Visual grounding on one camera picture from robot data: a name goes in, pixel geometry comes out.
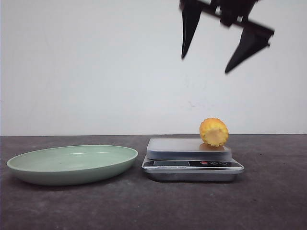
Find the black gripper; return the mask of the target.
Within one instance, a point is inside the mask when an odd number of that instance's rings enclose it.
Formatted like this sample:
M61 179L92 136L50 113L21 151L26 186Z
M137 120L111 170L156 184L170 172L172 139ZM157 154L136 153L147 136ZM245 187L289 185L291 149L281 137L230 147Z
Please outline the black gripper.
M226 27L235 24L251 30L243 30L239 44L224 70L225 74L270 46L269 39L274 35L274 30L248 19L256 3L256 0L211 0L209 3L202 0L181 0L179 2L183 22L181 59L185 58L189 50L202 12L219 18L220 23Z

